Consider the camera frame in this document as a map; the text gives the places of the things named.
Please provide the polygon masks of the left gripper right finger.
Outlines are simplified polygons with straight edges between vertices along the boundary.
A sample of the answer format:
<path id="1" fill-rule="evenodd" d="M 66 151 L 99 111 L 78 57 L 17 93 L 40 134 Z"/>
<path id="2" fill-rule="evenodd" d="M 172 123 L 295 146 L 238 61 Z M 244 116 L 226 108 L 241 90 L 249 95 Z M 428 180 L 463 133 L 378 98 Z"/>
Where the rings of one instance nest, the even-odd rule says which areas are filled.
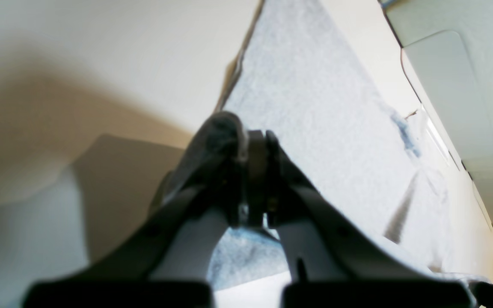
<path id="1" fill-rule="evenodd" d="M 329 204 L 271 131 L 248 131 L 246 224 L 280 237 L 292 282 L 282 308 L 471 308 L 459 282 L 391 256 Z"/>

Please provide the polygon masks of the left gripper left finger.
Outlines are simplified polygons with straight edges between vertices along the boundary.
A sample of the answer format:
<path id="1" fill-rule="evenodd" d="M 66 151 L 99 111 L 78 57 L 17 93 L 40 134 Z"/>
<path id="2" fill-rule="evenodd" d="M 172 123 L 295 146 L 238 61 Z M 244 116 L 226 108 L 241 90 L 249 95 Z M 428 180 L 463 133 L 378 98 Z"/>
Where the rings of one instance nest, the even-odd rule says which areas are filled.
<path id="1" fill-rule="evenodd" d="M 79 273 L 32 286 L 24 308 L 213 308 L 206 275 L 239 222 L 248 136 L 233 113 L 212 115 L 170 175 L 161 207 L 123 244 Z"/>

